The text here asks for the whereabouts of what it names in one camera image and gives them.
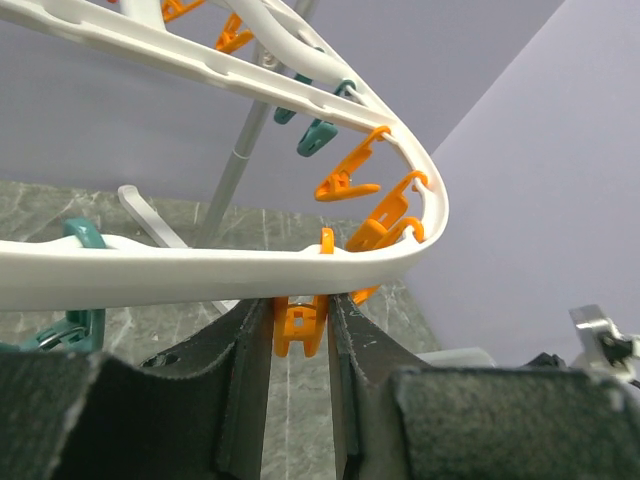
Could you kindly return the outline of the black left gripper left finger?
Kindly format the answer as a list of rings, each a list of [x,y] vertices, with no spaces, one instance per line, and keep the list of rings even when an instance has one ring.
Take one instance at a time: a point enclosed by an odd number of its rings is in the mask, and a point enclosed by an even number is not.
[[[256,479],[273,303],[243,300],[140,365],[105,352],[1,357],[5,479]]]

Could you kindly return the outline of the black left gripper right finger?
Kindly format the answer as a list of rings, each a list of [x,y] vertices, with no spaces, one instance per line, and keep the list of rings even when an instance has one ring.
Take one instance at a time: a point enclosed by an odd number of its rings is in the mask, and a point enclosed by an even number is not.
[[[436,367],[329,299],[340,479],[635,479],[639,404],[578,370]]]

